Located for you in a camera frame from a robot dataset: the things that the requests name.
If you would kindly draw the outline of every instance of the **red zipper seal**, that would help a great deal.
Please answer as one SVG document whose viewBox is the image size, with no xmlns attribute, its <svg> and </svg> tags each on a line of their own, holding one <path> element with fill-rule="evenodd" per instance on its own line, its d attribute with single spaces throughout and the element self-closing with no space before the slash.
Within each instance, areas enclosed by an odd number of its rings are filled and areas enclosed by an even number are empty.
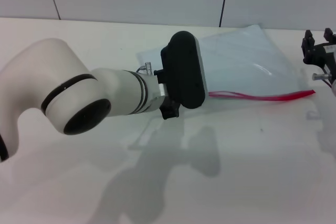
<svg viewBox="0 0 336 224">
<path fill-rule="evenodd" d="M 229 91 L 209 92 L 209 96 L 213 98 L 233 98 L 233 99 L 243 99 L 243 100 L 252 100 L 252 101 L 292 101 L 292 100 L 307 97 L 312 94 L 315 94 L 314 90 L 298 91 L 298 92 L 289 93 L 289 94 L 272 95 L 272 96 L 266 96 L 266 97 L 256 97 L 253 95 L 247 95 L 247 94 L 229 92 Z"/>
</svg>

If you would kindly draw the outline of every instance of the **white tabletop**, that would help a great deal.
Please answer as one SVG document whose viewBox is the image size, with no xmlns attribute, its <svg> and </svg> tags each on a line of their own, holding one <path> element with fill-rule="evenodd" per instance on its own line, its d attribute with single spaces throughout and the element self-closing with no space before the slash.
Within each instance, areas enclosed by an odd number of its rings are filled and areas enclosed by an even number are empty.
<svg viewBox="0 0 336 224">
<path fill-rule="evenodd" d="M 134 70 L 138 52 L 180 30 L 233 29 L 0 18 L 0 68 L 56 37 L 89 69 Z M 266 33 L 309 80 L 318 68 L 302 62 L 304 32 Z M 317 94 L 307 99 L 208 101 L 178 119 L 107 118 L 77 136 L 28 110 L 18 153 L 0 164 L 0 223 L 335 223 L 336 98 L 308 83 Z"/>
</svg>

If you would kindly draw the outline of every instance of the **clear plastic bag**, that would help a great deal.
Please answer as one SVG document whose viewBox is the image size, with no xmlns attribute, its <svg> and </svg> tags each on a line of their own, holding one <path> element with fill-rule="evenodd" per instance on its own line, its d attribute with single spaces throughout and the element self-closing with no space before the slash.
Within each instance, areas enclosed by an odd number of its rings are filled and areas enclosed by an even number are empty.
<svg viewBox="0 0 336 224">
<path fill-rule="evenodd" d="M 208 91 L 278 95 L 300 91 L 293 66 L 258 25 L 198 38 Z M 162 69 L 161 48 L 138 54 Z"/>
</svg>

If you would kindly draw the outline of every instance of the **black end effector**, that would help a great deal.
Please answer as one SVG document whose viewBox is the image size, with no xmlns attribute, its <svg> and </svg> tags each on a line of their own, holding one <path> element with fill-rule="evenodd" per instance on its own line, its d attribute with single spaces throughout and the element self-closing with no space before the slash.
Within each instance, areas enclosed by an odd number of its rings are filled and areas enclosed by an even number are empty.
<svg viewBox="0 0 336 224">
<path fill-rule="evenodd" d="M 178 117 L 180 105 L 195 109 L 205 100 L 201 56 L 196 38 L 187 31 L 176 33 L 161 50 L 162 70 L 154 71 L 166 84 L 168 97 L 160 110 L 164 119 Z"/>
<path fill-rule="evenodd" d="M 327 78 L 333 84 L 336 78 L 336 62 L 334 50 L 336 49 L 336 35 L 333 34 L 330 28 L 324 31 L 324 38 L 327 43 L 315 45 L 315 40 L 310 30 L 306 30 L 302 40 L 303 62 L 308 65 L 320 67 Z"/>
</svg>

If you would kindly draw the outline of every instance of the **white robotic arm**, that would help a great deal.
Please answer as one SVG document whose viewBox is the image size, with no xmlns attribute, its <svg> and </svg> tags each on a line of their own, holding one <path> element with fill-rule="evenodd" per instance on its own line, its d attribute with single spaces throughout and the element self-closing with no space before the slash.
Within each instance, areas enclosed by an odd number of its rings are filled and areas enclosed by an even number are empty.
<svg viewBox="0 0 336 224">
<path fill-rule="evenodd" d="M 177 45 L 185 44 L 185 35 L 179 36 Z M 169 54 L 174 53 L 172 46 L 176 43 L 172 40 L 170 46 L 163 49 L 163 58 L 167 50 Z M 34 43 L 0 72 L 1 162 L 18 150 L 17 120 L 29 108 L 40 109 L 60 133 L 75 135 L 92 129 L 106 116 L 160 108 L 167 119 L 178 116 L 180 104 L 191 109 L 200 106 L 205 98 L 203 83 L 197 78 L 201 73 L 200 63 L 197 61 L 195 65 L 194 83 L 188 81 L 195 84 L 197 90 L 187 88 L 183 92 L 184 83 L 178 78 L 181 73 L 172 68 L 172 62 L 166 62 L 166 70 L 164 67 L 154 72 L 156 75 L 104 68 L 90 72 L 64 41 L 46 39 Z"/>
</svg>

